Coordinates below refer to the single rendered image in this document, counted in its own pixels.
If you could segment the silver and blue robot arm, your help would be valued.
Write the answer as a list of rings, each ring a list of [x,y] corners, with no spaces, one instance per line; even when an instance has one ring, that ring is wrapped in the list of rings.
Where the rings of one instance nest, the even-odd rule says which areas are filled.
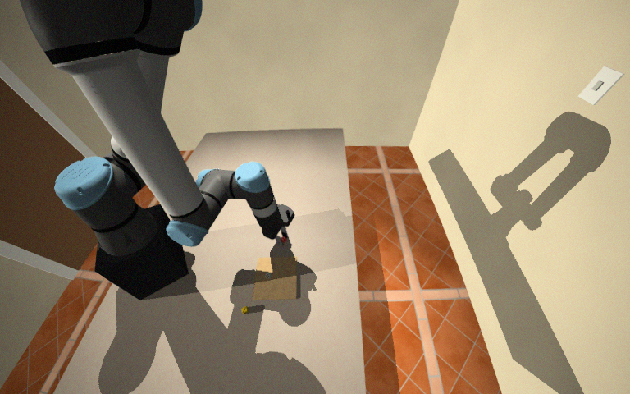
[[[162,117],[169,57],[199,23],[202,0],[20,3],[50,62],[73,76],[112,135],[111,153],[72,163],[54,186],[104,251],[132,254],[154,238],[156,218],[133,199],[146,185],[172,218],[169,237],[189,247],[200,244],[228,199],[246,199],[253,209],[272,204],[260,163],[203,170],[195,182]]]

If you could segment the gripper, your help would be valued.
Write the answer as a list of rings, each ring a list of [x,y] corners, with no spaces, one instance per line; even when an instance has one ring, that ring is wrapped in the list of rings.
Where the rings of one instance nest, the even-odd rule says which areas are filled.
[[[294,219],[294,211],[289,206],[277,204],[275,196],[269,207],[260,210],[251,208],[251,210],[258,225],[262,228],[263,235],[271,240],[276,239],[277,244],[283,246],[284,244],[281,237],[277,234],[281,230],[282,236],[288,238],[286,227],[288,227]]]

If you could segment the tan square mat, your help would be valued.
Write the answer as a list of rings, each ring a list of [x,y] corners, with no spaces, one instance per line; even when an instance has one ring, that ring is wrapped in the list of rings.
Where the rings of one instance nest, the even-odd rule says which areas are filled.
[[[296,299],[296,288],[297,257],[258,258],[253,300]]]

